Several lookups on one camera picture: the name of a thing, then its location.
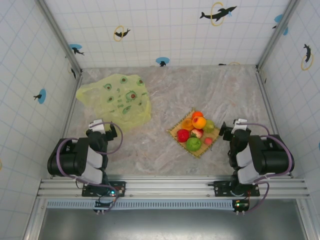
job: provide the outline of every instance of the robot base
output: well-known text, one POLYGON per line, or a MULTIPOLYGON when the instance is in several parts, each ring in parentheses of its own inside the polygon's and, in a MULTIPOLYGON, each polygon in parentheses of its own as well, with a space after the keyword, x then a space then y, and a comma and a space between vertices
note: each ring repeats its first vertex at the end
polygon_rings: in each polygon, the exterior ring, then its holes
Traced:
POLYGON ((260 196, 259 187, 257 185, 241 184, 242 190, 239 189, 240 185, 238 185, 236 193, 233 192, 234 190, 231 181, 214 181, 210 186, 214 187, 214 195, 216 197, 247 197, 249 191, 250 197, 260 196))

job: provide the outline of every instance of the metal pole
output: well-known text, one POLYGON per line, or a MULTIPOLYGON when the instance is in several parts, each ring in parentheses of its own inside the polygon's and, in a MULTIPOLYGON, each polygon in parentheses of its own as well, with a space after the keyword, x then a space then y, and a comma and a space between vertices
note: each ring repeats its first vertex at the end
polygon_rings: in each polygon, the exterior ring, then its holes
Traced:
POLYGON ((78 74, 78 76, 81 75, 81 68, 79 63, 77 62, 74 53, 70 49, 67 40, 65 39, 64 34, 60 30, 57 22, 55 21, 52 13, 50 12, 48 5, 46 4, 45 0, 35 0, 35 3, 42 11, 42 14, 46 20, 46 22, 51 27, 51 30, 53 31, 54 35, 56 36, 60 46, 62 47, 66 57, 70 61, 72 69, 78 74))
POLYGON ((272 35, 272 37, 270 38, 268 44, 266 45, 265 50, 263 52, 263 55, 260 58, 259 63, 257 64, 258 71, 260 71, 260 69, 262 69, 262 67, 266 64, 269 56, 271 55, 273 49, 276 46, 279 38, 281 37, 281 35, 285 31, 286 27, 288 26, 288 22, 289 22, 290 18, 292 17, 292 15, 294 14, 299 3, 300 3, 300 0, 291 0, 289 2, 289 5, 286 8, 286 10, 284 11, 284 14, 282 16, 281 21, 276 26, 275 32, 272 35))

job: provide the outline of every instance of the gray floor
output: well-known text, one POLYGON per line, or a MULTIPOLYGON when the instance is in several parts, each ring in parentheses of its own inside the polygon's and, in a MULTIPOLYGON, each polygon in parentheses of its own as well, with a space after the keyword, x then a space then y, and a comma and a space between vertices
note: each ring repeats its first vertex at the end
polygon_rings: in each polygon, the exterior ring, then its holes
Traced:
MULTIPOLYGON (((109 156, 107 173, 120 175, 229 175, 229 144, 219 138, 212 151, 197 159, 182 149, 167 130, 192 107, 201 110, 218 127, 225 121, 248 119, 270 122, 254 66, 123 67, 84 70, 82 84, 97 82, 112 74, 139 75, 145 82, 152 104, 151 120, 124 135, 121 149, 109 156)), ((96 119, 93 109, 76 101, 68 137, 83 137, 96 119)), ((253 134, 265 130, 251 127, 253 134)), ((109 143, 111 151, 119 139, 109 143)))
POLYGON ((294 201, 267 200, 245 216, 223 210, 49 209, 39 240, 304 240, 294 201))

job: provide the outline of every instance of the bamboo mat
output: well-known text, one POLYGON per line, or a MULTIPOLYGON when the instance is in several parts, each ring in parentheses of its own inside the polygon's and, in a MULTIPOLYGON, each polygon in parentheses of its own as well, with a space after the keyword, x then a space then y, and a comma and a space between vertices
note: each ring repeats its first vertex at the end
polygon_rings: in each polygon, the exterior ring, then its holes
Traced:
POLYGON ((202 142, 202 145, 201 145, 201 148, 198 150, 198 151, 189 151, 187 150, 187 142, 178 142, 178 139, 177 139, 177 132, 182 129, 181 127, 181 123, 184 119, 186 118, 191 118, 192 117, 192 114, 196 111, 195 108, 192 108, 192 110, 184 116, 183 119, 181 119, 173 128, 169 129, 168 132, 170 133, 170 135, 175 139, 175 141, 180 144, 186 151, 188 151, 191 155, 193 155, 195 158, 200 158, 200 156, 202 154, 204 154, 209 148, 211 148, 211 146, 215 143, 215 141, 218 139, 219 137, 219 132, 220 132, 220 129, 215 127, 213 132, 211 133, 208 133, 208 132, 204 132, 203 133, 203 136, 202 138, 200 138, 201 142, 202 142), (213 139, 213 142, 211 145, 206 145, 204 144, 204 141, 206 138, 212 138, 213 139))

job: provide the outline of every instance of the small red fruit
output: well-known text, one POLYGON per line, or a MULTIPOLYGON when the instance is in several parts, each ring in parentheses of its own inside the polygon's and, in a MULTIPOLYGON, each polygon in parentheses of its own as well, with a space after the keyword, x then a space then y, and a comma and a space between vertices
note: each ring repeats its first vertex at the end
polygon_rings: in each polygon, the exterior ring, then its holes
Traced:
POLYGON ((195 135, 195 137, 197 137, 198 139, 202 138, 202 136, 204 135, 204 131, 202 129, 197 129, 194 128, 191 131, 191 135, 195 135))
POLYGON ((206 137, 204 140, 204 144, 210 146, 213 143, 213 139, 211 137, 206 137))
POLYGON ((176 138, 179 143, 185 143, 189 137, 190 137, 190 134, 188 130, 180 129, 179 131, 176 132, 176 138))

